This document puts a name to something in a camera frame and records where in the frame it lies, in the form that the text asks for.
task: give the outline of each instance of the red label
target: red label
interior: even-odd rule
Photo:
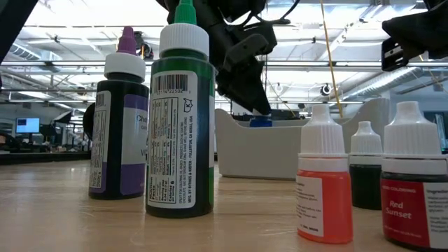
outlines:
[[[423,183],[382,179],[381,205],[384,235],[430,247]]]

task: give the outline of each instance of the white bottle cap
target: white bottle cap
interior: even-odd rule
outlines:
[[[397,114],[384,128],[384,156],[390,158],[440,158],[437,125],[425,119],[419,103],[397,104]]]
[[[351,136],[352,155],[381,155],[381,137],[372,129],[370,122],[359,122],[358,131]]]
[[[160,32],[160,55],[171,49],[187,49],[202,53],[209,58],[209,35],[194,24],[175,23]]]
[[[106,56],[104,76],[110,73],[125,73],[138,76],[145,80],[146,64],[139,56],[123,52],[115,52]]]
[[[397,114],[384,128],[382,170],[403,174],[447,174],[437,125],[423,117],[416,101],[397,104]]]
[[[330,116],[327,105],[314,105],[311,120],[302,127],[299,157],[346,157],[342,126]]]

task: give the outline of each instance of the bottle label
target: bottle label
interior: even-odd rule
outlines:
[[[151,81],[148,205],[170,209],[196,203],[197,74],[156,73]]]
[[[323,237],[322,178],[296,176],[295,208],[300,231]]]
[[[215,182],[215,87],[214,81],[210,83],[211,94],[209,97],[209,203],[214,205]]]
[[[448,183],[381,180],[383,231],[387,237],[432,249],[448,249]]]
[[[125,95],[122,132],[120,191],[142,193],[148,158],[148,98]]]
[[[106,190],[110,116],[111,93],[98,92],[93,114],[92,157],[90,158],[89,191],[92,193],[102,193]]]

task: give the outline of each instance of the dropper tip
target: dropper tip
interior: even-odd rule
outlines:
[[[174,23],[186,23],[196,25],[196,9],[192,0],[180,0],[176,8]]]
[[[134,38],[134,30],[132,27],[124,27],[123,33],[118,41],[118,53],[127,53],[131,55],[137,55],[136,54],[136,46],[137,42]]]

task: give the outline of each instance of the green bottle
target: green bottle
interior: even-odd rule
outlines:
[[[214,203],[214,83],[209,36],[191,0],[160,34],[151,68],[146,211],[164,218],[209,213]]]

